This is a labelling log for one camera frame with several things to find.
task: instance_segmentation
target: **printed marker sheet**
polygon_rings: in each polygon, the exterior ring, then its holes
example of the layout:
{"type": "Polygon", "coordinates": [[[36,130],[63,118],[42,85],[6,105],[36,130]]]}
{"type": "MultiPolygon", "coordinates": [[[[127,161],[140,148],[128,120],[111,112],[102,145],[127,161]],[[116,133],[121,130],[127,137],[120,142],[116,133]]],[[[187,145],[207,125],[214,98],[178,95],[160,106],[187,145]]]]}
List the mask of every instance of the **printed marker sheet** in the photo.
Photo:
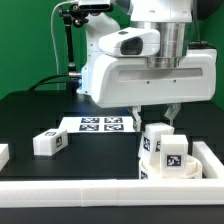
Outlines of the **printed marker sheet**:
{"type": "Polygon", "coordinates": [[[132,117],[64,117],[59,129],[68,133],[134,132],[132,117]]]}

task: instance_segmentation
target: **black table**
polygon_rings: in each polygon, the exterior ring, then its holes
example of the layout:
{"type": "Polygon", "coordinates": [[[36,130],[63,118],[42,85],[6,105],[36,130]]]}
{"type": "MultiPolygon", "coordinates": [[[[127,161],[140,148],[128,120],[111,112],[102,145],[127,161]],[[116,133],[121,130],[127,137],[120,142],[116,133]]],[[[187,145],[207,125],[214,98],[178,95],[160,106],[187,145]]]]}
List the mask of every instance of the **black table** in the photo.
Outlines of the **black table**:
{"type": "MultiPolygon", "coordinates": [[[[142,108],[146,123],[164,121],[165,106],[142,108]]],[[[69,134],[69,145],[53,157],[33,155],[32,138],[57,128],[64,116],[127,116],[126,108],[101,109],[88,97],[66,91],[14,92],[0,101],[0,143],[10,161],[0,180],[136,179],[138,133],[69,134]]],[[[224,113],[211,102],[183,104],[174,126],[202,140],[224,160],[224,113]]],[[[0,209],[1,223],[218,223],[224,206],[140,206],[0,209]]]]}

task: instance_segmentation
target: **white cube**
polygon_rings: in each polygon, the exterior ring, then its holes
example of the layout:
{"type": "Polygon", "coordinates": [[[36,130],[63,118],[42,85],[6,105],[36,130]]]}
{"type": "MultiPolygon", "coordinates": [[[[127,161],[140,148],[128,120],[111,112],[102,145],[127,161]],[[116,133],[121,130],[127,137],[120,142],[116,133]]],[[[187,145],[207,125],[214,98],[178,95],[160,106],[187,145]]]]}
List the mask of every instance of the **white cube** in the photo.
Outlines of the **white cube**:
{"type": "Polygon", "coordinates": [[[164,178],[184,178],[188,154],[185,135],[162,135],[160,171],[164,178]]]}
{"type": "Polygon", "coordinates": [[[0,144],[0,170],[9,161],[9,148],[8,144],[0,144]]]}
{"type": "Polygon", "coordinates": [[[139,157],[150,161],[152,154],[160,151],[161,136],[172,135],[174,128],[164,123],[147,124],[142,134],[139,157]]]}
{"type": "Polygon", "coordinates": [[[68,145],[65,129],[49,129],[33,138],[34,155],[52,156],[68,145]]]}

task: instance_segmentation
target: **black and white pattern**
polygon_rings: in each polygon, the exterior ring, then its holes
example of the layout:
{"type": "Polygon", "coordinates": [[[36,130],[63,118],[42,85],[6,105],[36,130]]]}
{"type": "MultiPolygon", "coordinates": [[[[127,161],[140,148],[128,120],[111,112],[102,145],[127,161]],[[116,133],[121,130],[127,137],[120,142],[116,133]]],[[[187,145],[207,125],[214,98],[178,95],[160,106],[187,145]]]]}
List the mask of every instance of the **black and white pattern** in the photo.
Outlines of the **black and white pattern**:
{"type": "Polygon", "coordinates": [[[83,117],[81,123],[84,123],[84,124],[100,123],[100,118],[98,118],[98,117],[83,117]]]}
{"type": "Polygon", "coordinates": [[[181,155],[167,155],[167,167],[181,167],[182,156],[181,155]]]}
{"type": "Polygon", "coordinates": [[[141,180],[148,180],[148,175],[143,171],[141,171],[141,180]]]}
{"type": "Polygon", "coordinates": [[[104,118],[105,124],[120,124],[123,123],[122,117],[105,117],[104,118]]]}
{"type": "Polygon", "coordinates": [[[58,137],[56,138],[56,147],[59,148],[60,146],[62,146],[62,137],[58,137]]]}
{"type": "Polygon", "coordinates": [[[161,148],[161,141],[158,141],[156,143],[156,152],[159,152],[160,151],[160,148],[161,148]]]}
{"type": "Polygon", "coordinates": [[[123,131],[123,124],[106,124],[104,125],[104,131],[123,131]]]}
{"type": "Polygon", "coordinates": [[[57,132],[47,132],[45,136],[55,136],[57,132]]]}
{"type": "Polygon", "coordinates": [[[144,137],[143,148],[150,151],[150,140],[146,137],[144,137]]]}
{"type": "Polygon", "coordinates": [[[99,131],[98,124],[81,124],[79,127],[79,131],[99,131]]]}

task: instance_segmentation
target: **metal cylinder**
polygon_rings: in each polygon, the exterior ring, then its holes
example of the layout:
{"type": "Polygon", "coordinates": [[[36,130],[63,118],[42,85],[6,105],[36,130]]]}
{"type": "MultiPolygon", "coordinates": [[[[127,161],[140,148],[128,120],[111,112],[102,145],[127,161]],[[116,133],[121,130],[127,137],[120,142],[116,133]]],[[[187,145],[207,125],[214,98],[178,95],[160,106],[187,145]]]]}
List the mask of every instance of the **metal cylinder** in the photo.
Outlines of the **metal cylinder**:
{"type": "Polygon", "coordinates": [[[148,58],[149,68],[175,68],[186,55],[191,23],[132,22],[132,27],[155,29],[160,32],[160,50],[148,58]]]}

